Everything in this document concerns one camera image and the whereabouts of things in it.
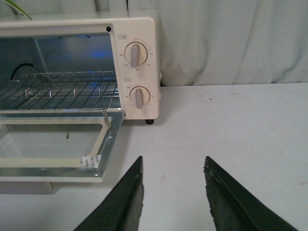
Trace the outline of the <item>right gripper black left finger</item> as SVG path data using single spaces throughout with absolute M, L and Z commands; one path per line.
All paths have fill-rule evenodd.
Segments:
M 75 230 L 137 231 L 143 197 L 143 159 L 139 156 L 104 201 Z

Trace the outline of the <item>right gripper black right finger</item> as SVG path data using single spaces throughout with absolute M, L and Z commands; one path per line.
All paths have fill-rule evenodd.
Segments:
M 210 212 L 218 231 L 295 231 L 211 157 L 205 158 L 204 174 Z

